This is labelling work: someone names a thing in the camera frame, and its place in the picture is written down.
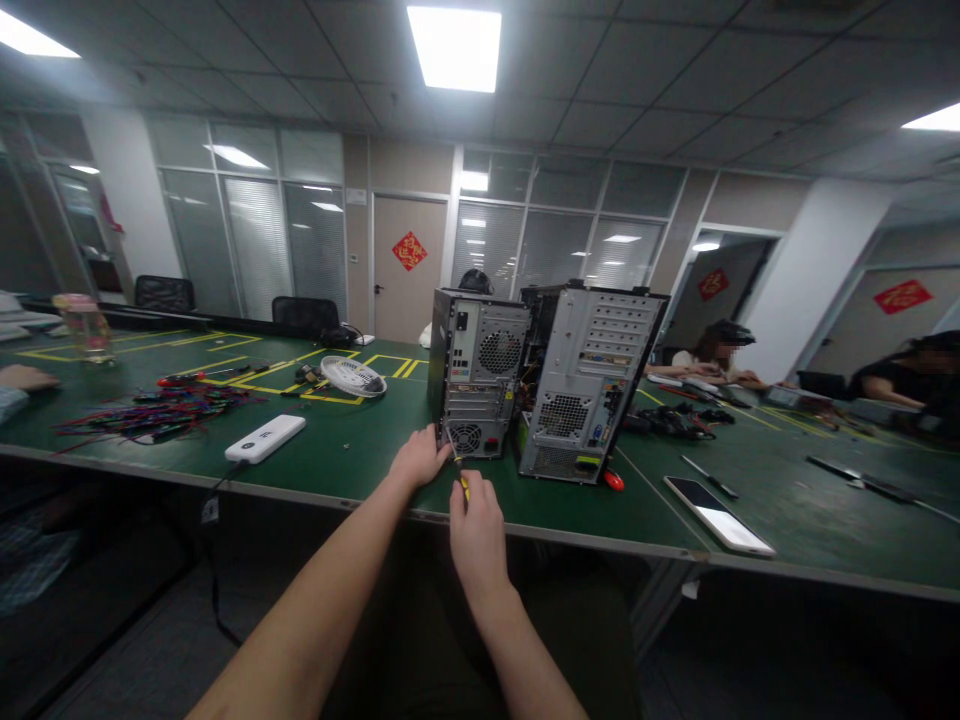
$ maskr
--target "computer tower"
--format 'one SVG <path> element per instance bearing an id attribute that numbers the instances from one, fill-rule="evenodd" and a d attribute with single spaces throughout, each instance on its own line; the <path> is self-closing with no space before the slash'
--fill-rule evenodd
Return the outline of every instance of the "computer tower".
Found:
<path id="1" fill-rule="evenodd" d="M 516 412 L 519 473 L 596 484 L 663 322 L 646 288 L 525 288 L 531 328 Z"/>
<path id="2" fill-rule="evenodd" d="M 530 310 L 521 303 L 439 288 L 427 399 L 439 441 L 463 458 L 499 458 L 510 426 Z"/>

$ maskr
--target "workbench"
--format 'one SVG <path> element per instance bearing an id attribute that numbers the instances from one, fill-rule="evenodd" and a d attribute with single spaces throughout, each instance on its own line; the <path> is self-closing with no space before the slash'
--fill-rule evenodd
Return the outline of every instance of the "workbench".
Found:
<path id="1" fill-rule="evenodd" d="M 67 342 L 43 338 L 5 343 L 0 364 L 40 367 L 63 381 L 37 394 L 0 427 L 0 453 L 103 469 L 187 485 L 210 487 L 229 467 L 230 444 L 285 411 L 307 419 L 306 428 L 261 465 L 225 483 L 228 492 L 343 508 L 357 507 L 390 467 L 413 430 L 429 421 L 426 350 L 375 341 L 351 351 L 229 330 L 126 333 L 115 338 L 118 361 L 78 362 Z M 334 388 L 298 399 L 294 370 L 318 364 L 329 353 L 356 358 L 383 375 L 387 393 L 353 398 Z M 121 439 L 76 445 L 53 425 L 129 399 L 174 373 L 213 372 L 246 364 L 271 364 L 265 373 L 212 377 L 206 382 L 247 388 L 268 400 L 231 410 L 182 439 L 143 446 Z M 681 400 L 644 382 L 640 406 Z M 611 467 L 626 489 L 579 486 L 520 477 L 508 448 L 496 461 L 467 462 L 495 485 L 507 532 L 513 535 L 645 557 L 653 568 L 634 603 L 635 638 L 643 652 L 680 600 L 680 586 L 711 568 L 739 568 L 960 601 L 958 527 L 914 506 L 902 506 L 804 462 L 806 455 L 871 472 L 916 492 L 930 504 L 960 514 L 960 455 L 886 431 L 873 438 L 833 432 L 817 421 L 770 407 L 731 409 L 737 423 L 716 429 L 718 439 L 690 442 L 622 433 Z M 733 486 L 730 502 L 740 518 L 776 550 L 775 558 L 726 550 L 663 484 L 664 475 L 696 477 L 686 454 Z M 452 466 L 421 489 L 409 515 L 444 523 Z"/>

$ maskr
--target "water bottle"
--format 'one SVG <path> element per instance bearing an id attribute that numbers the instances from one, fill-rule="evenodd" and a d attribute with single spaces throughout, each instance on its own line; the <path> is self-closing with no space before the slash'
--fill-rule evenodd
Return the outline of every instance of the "water bottle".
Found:
<path id="1" fill-rule="evenodd" d="M 54 295 L 53 304 L 60 310 L 70 331 L 73 347 L 84 362 L 103 363 L 114 359 L 110 344 L 110 326 L 89 295 L 64 293 Z"/>

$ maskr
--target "fluorescent light panel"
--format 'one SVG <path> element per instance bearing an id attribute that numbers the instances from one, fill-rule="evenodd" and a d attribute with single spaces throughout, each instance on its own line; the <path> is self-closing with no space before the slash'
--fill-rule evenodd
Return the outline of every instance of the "fluorescent light panel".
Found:
<path id="1" fill-rule="evenodd" d="M 427 87 L 497 89 L 500 13 L 411 6 L 407 17 Z"/>
<path id="2" fill-rule="evenodd" d="M 490 176 L 487 173 L 474 170 L 464 170 L 460 173 L 460 187 L 464 190 L 478 190 L 486 192 L 490 186 Z"/>
<path id="3" fill-rule="evenodd" d="M 24 55 L 78 58 L 73 50 L 0 10 L 0 42 Z"/>
<path id="4" fill-rule="evenodd" d="M 903 127 L 909 130 L 947 130 L 960 132 L 960 103 L 951 105 L 935 113 L 924 115 Z"/>
<path id="5" fill-rule="evenodd" d="M 204 145 L 204 147 L 207 148 L 207 150 L 213 150 L 217 155 L 227 162 L 232 162 L 234 165 L 262 168 L 264 170 L 270 169 L 255 157 L 247 155 L 243 150 L 235 148 L 233 145 Z"/>

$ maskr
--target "red diamond sign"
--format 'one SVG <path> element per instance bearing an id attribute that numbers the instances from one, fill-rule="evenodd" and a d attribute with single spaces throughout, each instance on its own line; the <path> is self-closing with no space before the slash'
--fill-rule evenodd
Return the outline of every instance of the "red diamond sign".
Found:
<path id="1" fill-rule="evenodd" d="M 427 256 L 427 251 L 412 232 L 403 236 L 403 240 L 393 246 L 393 254 L 407 272 L 413 270 Z"/>
<path id="2" fill-rule="evenodd" d="M 874 295 L 873 300 L 887 315 L 895 315 L 914 305 L 933 300 L 933 295 L 927 292 L 919 281 L 907 280 L 905 283 L 894 285 L 889 290 L 884 290 L 879 295 Z"/>
<path id="3" fill-rule="evenodd" d="M 723 268 L 717 268 L 697 285 L 697 289 L 700 290 L 700 297 L 703 298 L 704 302 L 714 295 L 723 292 L 728 287 L 730 287 L 730 281 L 727 280 L 727 275 L 723 272 Z"/>

